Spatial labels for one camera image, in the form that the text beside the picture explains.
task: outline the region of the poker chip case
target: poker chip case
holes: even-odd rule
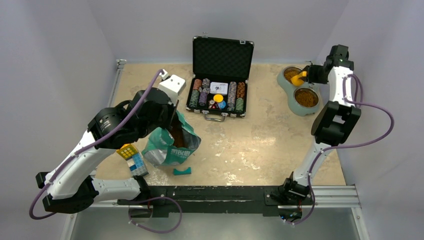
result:
[[[202,113],[204,118],[209,121],[223,122],[226,117],[245,117],[254,46],[254,42],[247,40],[207,36],[193,37],[193,79],[185,108],[190,112]],[[239,83],[244,83],[242,110],[238,108],[238,111],[235,111],[234,107],[229,108],[228,104],[223,109],[211,109],[209,104],[201,106],[198,102],[197,104],[190,104],[196,79],[202,81],[209,79],[211,83],[227,83],[228,85],[230,85],[230,82],[236,82],[237,86]],[[213,98],[214,94],[207,94],[206,102],[208,103]],[[228,103],[228,93],[223,95],[223,100]],[[221,117],[215,118],[210,115],[220,115]]]

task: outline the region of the gray wall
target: gray wall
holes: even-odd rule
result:
[[[254,62],[320,53],[348,0],[88,0],[118,58],[191,62],[192,37],[255,42]]]
[[[349,46],[365,102],[394,115],[391,135],[376,144],[339,151],[348,184],[356,184],[370,239],[422,239],[424,234],[424,47],[422,0],[350,1],[318,61],[332,45]],[[384,133],[389,119],[363,107],[348,144]]]
[[[55,168],[106,106],[115,57],[86,0],[1,1],[0,56],[1,239],[57,240],[63,215],[28,216],[35,175]]]

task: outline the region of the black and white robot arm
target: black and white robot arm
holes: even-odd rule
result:
[[[143,103],[129,121],[115,134],[99,145],[93,146],[79,155],[75,155],[51,181],[52,175],[64,164],[65,160],[82,147],[93,144],[121,123],[141,99],[144,90],[136,93],[133,100],[123,101],[115,107],[102,109],[88,124],[81,140],[65,160],[51,172],[40,172],[36,181],[39,188],[49,184],[47,196],[43,199],[44,209],[53,213],[77,213],[92,203],[124,199],[133,200],[148,191],[142,177],[125,180],[102,180],[91,178],[90,173],[108,156],[124,144],[136,142],[146,137],[154,129],[169,128],[174,117],[178,96],[186,86],[186,81],[176,75],[168,76],[163,70],[162,82],[153,87]]]
[[[349,61],[348,47],[335,45],[331,48],[324,65],[309,65],[298,76],[292,78],[293,83],[298,81],[299,84],[306,81],[310,84],[329,84],[329,101],[312,124],[312,144],[302,164],[289,178],[286,178],[282,185],[283,190],[280,192],[281,198],[295,202],[304,200],[310,193],[310,183],[315,174],[333,149],[322,151],[343,144],[359,120],[361,110],[346,101],[346,99],[353,100],[350,77],[345,83],[346,95],[343,94],[343,79],[353,74],[353,70],[354,63]]]

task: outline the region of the green bag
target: green bag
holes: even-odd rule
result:
[[[195,130],[190,126],[183,114],[176,111],[176,116],[181,122],[183,140],[186,147],[174,146],[174,138],[167,129],[156,128],[150,133],[147,144],[141,152],[144,159],[153,166],[175,166],[193,154],[198,148],[202,139],[195,134]]]

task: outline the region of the teal clip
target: teal clip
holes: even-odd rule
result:
[[[173,174],[175,175],[175,176],[177,176],[177,175],[187,175],[187,174],[192,174],[192,167],[191,166],[189,166],[186,170],[184,170],[184,171],[178,171],[177,169],[173,169]]]

